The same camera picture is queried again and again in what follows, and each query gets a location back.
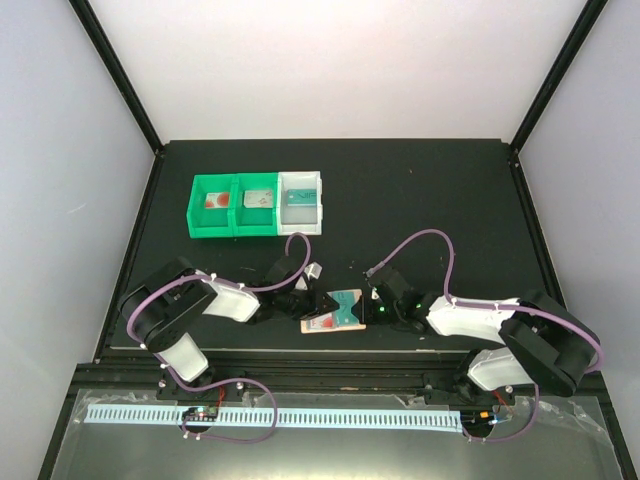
black table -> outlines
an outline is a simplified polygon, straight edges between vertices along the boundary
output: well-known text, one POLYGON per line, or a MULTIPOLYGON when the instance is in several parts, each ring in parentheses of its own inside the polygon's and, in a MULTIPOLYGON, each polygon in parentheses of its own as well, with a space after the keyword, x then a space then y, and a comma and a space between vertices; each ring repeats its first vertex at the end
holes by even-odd
MULTIPOLYGON (((456 248, 451 290, 472 298, 544 289, 508 146, 499 140, 238 140, 167 145, 127 286, 176 256, 234 281, 264 274, 285 237, 189 238, 186 210, 193 176, 319 170, 323 234, 310 237, 312 259, 329 290, 365 288, 363 272, 415 231, 439 228, 456 248)), ((294 254, 303 255, 296 241, 294 254)), ((413 285, 442 291, 446 245, 423 237, 392 262, 413 285)), ((119 318, 107 347, 131 349, 119 318)), ((256 326, 202 318, 191 329, 203 350, 229 352, 459 352, 488 345, 463 337, 365 331, 303 335, 287 318, 256 326)))

gray wall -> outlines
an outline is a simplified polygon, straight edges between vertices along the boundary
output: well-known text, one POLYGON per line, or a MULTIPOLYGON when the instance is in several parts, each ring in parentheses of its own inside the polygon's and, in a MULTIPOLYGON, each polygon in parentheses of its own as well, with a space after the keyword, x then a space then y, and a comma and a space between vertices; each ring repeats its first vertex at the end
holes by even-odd
POLYGON ((640 467, 640 3, 609 2, 522 161, 560 283, 600 336, 640 467))
POLYGON ((152 154, 68 2, 0 5, 0 477, 35 478, 152 154))

black corner post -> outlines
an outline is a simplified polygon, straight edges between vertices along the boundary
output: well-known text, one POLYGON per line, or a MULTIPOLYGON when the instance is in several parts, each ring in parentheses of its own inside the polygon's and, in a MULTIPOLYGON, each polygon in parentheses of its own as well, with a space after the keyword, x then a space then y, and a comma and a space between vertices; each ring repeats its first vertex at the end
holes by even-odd
POLYGON ((88 0, 69 0, 154 154, 164 147, 88 0))
POLYGON ((549 70, 547 77, 544 79, 536 98, 529 107, 529 111, 520 124, 516 136, 513 137, 511 149, 514 152, 517 153, 522 150, 522 147, 529 138, 529 135, 531 135, 531 132, 542 116, 542 112, 549 103, 549 100, 551 100, 551 97, 558 88, 558 85, 560 85, 562 78, 565 73, 567 73, 569 66, 576 57, 580 47, 589 35, 591 28, 596 23, 596 20, 600 16, 600 13, 606 4, 607 0, 587 0, 578 20, 571 30, 571 33, 565 40, 555 62, 553 62, 551 70, 549 70))

card in bin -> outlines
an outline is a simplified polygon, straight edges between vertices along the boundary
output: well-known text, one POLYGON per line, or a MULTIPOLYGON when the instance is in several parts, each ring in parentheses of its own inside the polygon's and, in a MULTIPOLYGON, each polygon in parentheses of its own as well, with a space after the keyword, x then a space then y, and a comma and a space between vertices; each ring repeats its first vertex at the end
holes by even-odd
POLYGON ((339 290, 329 292, 329 296, 338 302, 340 308, 335 312, 300 322, 302 333, 329 333, 367 328, 352 312, 354 305, 362 297, 362 290, 339 290))

